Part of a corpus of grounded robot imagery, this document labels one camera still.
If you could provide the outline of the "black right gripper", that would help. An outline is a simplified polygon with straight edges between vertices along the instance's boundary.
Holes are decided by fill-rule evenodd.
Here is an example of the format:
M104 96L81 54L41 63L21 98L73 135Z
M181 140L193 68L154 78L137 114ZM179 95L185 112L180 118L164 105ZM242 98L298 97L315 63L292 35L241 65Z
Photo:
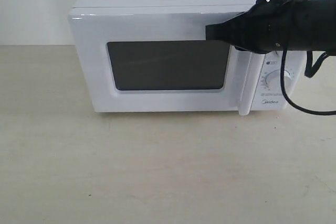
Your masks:
M298 51L295 40L295 11L298 0L260 0L250 10L229 13L219 23L206 25L205 39L235 43L243 51L265 54L271 51Z

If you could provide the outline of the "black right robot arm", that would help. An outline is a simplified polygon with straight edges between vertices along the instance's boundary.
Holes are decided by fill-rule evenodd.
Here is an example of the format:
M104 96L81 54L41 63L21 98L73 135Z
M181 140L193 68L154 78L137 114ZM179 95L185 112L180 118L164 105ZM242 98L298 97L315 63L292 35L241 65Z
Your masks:
M257 54L335 52L335 0L257 0L248 11L207 25L205 36Z

